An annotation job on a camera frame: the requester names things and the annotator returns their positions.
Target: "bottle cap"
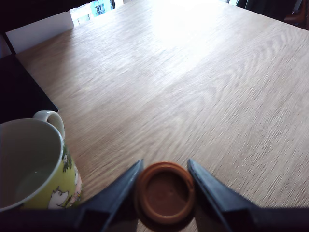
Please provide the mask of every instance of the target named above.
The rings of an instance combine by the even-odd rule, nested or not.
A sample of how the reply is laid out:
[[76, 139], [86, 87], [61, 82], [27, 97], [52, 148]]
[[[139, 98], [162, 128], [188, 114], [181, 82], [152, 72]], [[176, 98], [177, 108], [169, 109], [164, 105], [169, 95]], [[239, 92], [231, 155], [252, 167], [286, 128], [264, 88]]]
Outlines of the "bottle cap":
[[143, 214], [161, 225], [176, 224], [191, 212], [195, 201], [192, 176], [171, 162], [146, 168], [137, 180], [136, 199]]

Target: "blue building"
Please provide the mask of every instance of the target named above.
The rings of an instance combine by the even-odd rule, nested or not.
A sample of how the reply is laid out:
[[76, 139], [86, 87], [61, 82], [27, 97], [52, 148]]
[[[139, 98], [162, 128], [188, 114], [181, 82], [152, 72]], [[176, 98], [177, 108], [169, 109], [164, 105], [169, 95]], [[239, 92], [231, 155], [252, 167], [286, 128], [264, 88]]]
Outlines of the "blue building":
[[112, 0], [98, 0], [90, 3], [92, 15], [97, 17], [107, 11], [112, 10]]

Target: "building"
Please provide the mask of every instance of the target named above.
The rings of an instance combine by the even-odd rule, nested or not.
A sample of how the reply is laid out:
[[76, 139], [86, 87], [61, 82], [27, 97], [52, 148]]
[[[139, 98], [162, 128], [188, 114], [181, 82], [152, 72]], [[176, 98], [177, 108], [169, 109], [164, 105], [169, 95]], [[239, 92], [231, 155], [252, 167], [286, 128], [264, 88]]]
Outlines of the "building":
[[98, 0], [70, 10], [74, 26], [112, 10], [112, 0]]
[[93, 17], [97, 17], [113, 9], [112, 0], [93, 1], [90, 3], [90, 8], [91, 8]]

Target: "mug illustration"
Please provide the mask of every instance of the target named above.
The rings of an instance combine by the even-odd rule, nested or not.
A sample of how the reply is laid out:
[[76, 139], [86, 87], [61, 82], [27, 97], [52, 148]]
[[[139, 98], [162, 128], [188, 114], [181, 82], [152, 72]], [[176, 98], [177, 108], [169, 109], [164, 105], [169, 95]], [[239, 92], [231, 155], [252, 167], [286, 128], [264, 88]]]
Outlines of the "mug illustration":
[[75, 202], [81, 200], [81, 192], [82, 192], [82, 179], [81, 175], [79, 174], [76, 165], [74, 165], [74, 170], [75, 170], [75, 185], [76, 189], [73, 194], [73, 197], [70, 200], [70, 206], [72, 206]]
[[61, 208], [66, 207], [66, 205], [72, 198], [72, 196], [70, 196], [69, 199], [66, 201], [68, 195], [69, 195], [69, 191], [62, 192], [61, 190], [59, 190], [59, 186], [58, 186], [56, 190], [54, 190], [52, 193], [52, 196], [48, 203], [48, 208], [49, 209], [61, 209]]
[[63, 153], [62, 153], [62, 157], [61, 157], [64, 166], [63, 166], [63, 170], [62, 172], [66, 172], [68, 168], [70, 168], [72, 170], [72, 158], [71, 155], [69, 153], [69, 150], [67, 149], [67, 147], [64, 145], [63, 146]]

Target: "table surface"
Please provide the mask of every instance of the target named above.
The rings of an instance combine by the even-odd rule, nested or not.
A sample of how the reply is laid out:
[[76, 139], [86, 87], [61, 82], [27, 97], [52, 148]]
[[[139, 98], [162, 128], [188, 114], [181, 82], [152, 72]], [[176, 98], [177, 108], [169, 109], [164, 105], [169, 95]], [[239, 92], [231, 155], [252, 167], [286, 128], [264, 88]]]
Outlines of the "table surface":
[[309, 206], [308, 50], [223, 2], [134, 0], [18, 58], [60, 109], [84, 199], [138, 159], [194, 158], [260, 206]]

